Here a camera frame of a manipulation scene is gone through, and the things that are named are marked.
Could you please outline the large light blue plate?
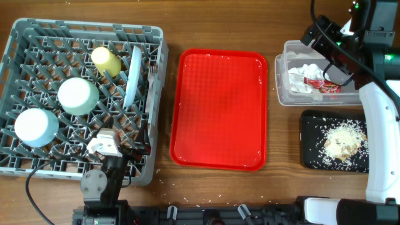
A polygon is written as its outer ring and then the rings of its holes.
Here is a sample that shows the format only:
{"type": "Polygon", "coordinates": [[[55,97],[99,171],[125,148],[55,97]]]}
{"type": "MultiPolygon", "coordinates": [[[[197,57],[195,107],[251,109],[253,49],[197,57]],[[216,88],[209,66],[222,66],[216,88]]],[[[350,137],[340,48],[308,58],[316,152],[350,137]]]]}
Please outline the large light blue plate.
{"type": "Polygon", "coordinates": [[[141,61],[142,61],[141,49],[137,46],[134,46],[132,51],[131,63],[129,67],[127,84],[126,84],[126,94],[123,102],[124,108],[128,108],[133,105],[139,82],[139,77],[141,74],[141,61]]]}

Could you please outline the red snack wrapper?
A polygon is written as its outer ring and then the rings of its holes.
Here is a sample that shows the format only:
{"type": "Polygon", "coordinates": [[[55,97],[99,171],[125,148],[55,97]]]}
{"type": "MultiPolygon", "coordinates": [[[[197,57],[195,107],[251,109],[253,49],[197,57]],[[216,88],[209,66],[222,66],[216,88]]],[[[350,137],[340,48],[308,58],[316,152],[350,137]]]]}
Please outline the red snack wrapper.
{"type": "Polygon", "coordinates": [[[340,85],[334,84],[325,79],[309,79],[309,78],[305,77],[304,83],[311,85],[313,88],[319,90],[320,93],[340,93],[341,92],[340,85]]]}

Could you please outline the white plastic fork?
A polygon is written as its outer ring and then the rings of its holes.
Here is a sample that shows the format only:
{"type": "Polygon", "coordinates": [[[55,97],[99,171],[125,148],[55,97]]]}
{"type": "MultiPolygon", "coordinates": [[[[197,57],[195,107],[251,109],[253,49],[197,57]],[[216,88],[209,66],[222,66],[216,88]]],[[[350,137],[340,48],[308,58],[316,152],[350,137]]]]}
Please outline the white plastic fork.
{"type": "Polygon", "coordinates": [[[147,81],[149,83],[149,87],[148,87],[148,91],[147,91],[145,113],[150,113],[150,110],[151,110],[151,99],[153,97],[153,84],[154,84],[154,77],[155,77],[156,72],[157,72],[156,66],[151,66],[149,68],[149,72],[147,74],[147,81]]]}

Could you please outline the mint green bowl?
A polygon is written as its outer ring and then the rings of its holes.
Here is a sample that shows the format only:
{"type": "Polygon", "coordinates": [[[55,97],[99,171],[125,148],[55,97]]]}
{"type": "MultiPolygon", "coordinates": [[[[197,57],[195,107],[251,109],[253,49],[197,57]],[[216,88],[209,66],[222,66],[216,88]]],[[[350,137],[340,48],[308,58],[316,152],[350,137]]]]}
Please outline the mint green bowl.
{"type": "Polygon", "coordinates": [[[59,102],[64,111],[73,116],[90,113],[99,101],[97,87],[80,77],[64,81],[57,92],[59,102]]]}

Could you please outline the yellow plastic cup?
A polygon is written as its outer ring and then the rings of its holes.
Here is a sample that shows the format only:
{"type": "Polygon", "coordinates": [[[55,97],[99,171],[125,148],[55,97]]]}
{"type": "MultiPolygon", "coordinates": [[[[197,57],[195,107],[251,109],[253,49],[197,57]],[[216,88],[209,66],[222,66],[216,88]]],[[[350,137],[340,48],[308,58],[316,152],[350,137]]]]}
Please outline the yellow plastic cup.
{"type": "Polygon", "coordinates": [[[91,53],[91,60],[102,76],[107,71],[112,78],[115,78],[121,71],[119,58],[105,47],[97,47],[91,53]]]}

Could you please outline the white napkin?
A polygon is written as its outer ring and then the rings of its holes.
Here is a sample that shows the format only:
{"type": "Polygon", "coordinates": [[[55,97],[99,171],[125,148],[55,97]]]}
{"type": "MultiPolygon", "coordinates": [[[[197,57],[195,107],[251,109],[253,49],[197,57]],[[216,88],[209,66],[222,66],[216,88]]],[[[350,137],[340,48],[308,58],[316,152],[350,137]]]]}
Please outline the white napkin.
{"type": "Polygon", "coordinates": [[[323,80],[323,70],[316,64],[304,64],[302,67],[294,67],[288,71],[289,84],[292,92],[303,94],[320,94],[315,87],[304,82],[305,78],[323,80]]]}

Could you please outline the rice and food scraps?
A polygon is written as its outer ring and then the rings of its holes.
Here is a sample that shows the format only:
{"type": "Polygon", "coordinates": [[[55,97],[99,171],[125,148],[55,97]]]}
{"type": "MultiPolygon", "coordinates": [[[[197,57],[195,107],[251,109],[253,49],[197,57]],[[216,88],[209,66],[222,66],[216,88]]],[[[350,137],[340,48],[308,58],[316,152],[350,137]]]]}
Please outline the rice and food scraps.
{"type": "Polygon", "coordinates": [[[313,168],[366,173],[368,166],[368,137],[366,123],[353,119],[332,119],[329,125],[317,127],[319,137],[312,146],[317,157],[313,168]]]}

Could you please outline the small light blue bowl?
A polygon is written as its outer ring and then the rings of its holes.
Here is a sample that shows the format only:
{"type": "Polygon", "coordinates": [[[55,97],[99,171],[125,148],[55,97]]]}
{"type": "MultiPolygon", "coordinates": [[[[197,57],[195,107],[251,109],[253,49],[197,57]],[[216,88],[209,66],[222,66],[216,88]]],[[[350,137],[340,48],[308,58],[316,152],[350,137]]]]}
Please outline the small light blue bowl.
{"type": "Polygon", "coordinates": [[[14,130],[17,137],[33,148],[49,144],[59,129],[59,122],[54,113],[45,109],[27,109],[16,119],[14,130]]]}

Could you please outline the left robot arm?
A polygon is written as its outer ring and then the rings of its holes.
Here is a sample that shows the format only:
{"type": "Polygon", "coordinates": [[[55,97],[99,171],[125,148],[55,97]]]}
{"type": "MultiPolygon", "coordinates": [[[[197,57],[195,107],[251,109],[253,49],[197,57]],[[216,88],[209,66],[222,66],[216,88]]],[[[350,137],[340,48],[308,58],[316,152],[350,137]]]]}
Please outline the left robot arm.
{"type": "Polygon", "coordinates": [[[84,194],[84,208],[72,214],[73,224],[139,224],[126,200],[119,199],[129,161],[140,161],[142,155],[150,153],[148,122],[143,121],[136,140],[142,149],[121,146],[119,131],[113,128],[114,119],[106,122],[91,134],[87,150],[104,156],[100,169],[84,173],[80,189],[84,194]]]}

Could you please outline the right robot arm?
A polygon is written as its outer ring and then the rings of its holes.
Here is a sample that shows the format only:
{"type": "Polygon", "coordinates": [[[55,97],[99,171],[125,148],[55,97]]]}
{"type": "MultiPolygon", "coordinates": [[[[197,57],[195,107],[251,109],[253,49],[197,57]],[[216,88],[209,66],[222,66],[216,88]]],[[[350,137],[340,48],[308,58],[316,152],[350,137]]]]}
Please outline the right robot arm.
{"type": "Polygon", "coordinates": [[[302,37],[303,44],[355,82],[366,118],[369,176],[364,201],[298,197],[297,222],[399,223],[399,49],[393,47],[397,9],[392,0],[354,1],[345,27],[313,16],[302,37]]]}

